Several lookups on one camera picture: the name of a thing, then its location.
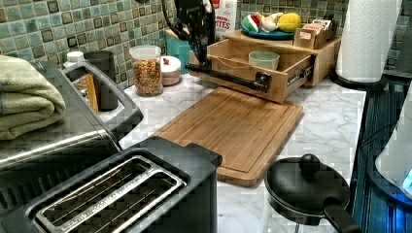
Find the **black lid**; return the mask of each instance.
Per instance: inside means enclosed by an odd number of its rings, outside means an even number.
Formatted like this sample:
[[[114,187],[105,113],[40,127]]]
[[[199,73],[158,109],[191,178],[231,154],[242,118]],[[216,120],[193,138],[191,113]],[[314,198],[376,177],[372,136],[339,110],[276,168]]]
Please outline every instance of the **black lid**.
[[[326,203],[349,203],[346,181],[313,154],[276,161],[264,181],[274,201],[295,211],[321,215]]]

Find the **toaster slot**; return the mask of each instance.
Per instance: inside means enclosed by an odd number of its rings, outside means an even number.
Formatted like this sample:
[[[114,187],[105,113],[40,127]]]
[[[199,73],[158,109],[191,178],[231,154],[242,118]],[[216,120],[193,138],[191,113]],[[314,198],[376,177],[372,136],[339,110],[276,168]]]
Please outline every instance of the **toaster slot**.
[[[34,222],[45,232],[117,232],[183,185],[164,168],[133,156],[68,194],[55,195]]]

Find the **jar lid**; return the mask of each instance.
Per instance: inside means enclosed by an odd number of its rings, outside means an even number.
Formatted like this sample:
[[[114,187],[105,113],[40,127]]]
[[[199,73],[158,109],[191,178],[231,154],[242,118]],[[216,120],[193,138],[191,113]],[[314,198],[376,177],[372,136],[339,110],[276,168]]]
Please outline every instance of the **jar lid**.
[[[181,68],[181,61],[174,56],[162,56],[160,58],[161,72],[174,72]]]
[[[137,46],[130,48],[130,55],[135,59],[157,59],[160,57],[161,48],[157,46]]]

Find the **pan handle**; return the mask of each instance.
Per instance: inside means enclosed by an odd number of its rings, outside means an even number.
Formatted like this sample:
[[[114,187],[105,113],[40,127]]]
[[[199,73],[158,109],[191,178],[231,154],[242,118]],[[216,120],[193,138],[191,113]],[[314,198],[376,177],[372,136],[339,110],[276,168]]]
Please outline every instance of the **pan handle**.
[[[360,226],[341,205],[328,204],[324,208],[326,219],[339,233],[361,233]]]

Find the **lid knob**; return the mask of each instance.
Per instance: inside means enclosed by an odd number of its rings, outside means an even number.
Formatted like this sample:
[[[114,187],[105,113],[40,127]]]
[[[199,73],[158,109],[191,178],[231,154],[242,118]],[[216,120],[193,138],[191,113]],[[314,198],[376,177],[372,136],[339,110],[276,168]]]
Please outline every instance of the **lid knob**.
[[[313,177],[321,169],[321,161],[312,153],[306,153],[300,157],[299,168],[304,178]]]

